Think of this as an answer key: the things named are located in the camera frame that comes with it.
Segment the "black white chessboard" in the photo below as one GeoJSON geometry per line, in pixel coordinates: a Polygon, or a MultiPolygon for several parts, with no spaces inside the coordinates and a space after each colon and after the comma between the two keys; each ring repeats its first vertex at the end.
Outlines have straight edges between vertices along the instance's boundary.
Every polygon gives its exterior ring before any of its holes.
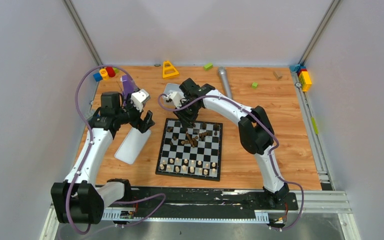
{"type": "Polygon", "coordinates": [[[219,182],[223,124],[196,121],[184,128],[175,118],[165,120],[156,175],[219,182]]]}

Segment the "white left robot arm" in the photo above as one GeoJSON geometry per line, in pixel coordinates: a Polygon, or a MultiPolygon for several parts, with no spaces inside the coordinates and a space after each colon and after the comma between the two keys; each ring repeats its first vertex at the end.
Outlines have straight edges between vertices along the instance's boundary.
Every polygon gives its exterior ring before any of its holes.
{"type": "Polygon", "coordinates": [[[153,113],[141,115],[150,95],[140,89],[122,97],[116,91],[101,94],[101,106],[88,120],[85,144],[72,170],[63,182],[55,182],[50,193],[57,219],[64,224],[98,224],[106,207],[114,202],[129,206],[133,201],[131,186],[126,179],[111,179],[96,188],[96,179],[104,156],[122,125],[131,129],[116,151],[116,158],[133,164],[155,125],[153,113]]]}

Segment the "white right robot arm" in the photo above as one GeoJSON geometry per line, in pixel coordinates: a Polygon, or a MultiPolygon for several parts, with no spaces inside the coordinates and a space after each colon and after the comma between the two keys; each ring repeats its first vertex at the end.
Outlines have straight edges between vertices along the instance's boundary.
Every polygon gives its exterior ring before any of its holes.
{"type": "Polygon", "coordinates": [[[289,186],[285,182],[275,157],[278,140],[266,111],[261,106],[250,107],[223,95],[212,85],[199,86],[191,78],[164,97],[175,107],[174,114],[184,127],[194,125],[199,110],[212,110],[238,127],[242,147],[254,155],[263,177],[266,204],[278,209],[286,201],[289,186]]]}

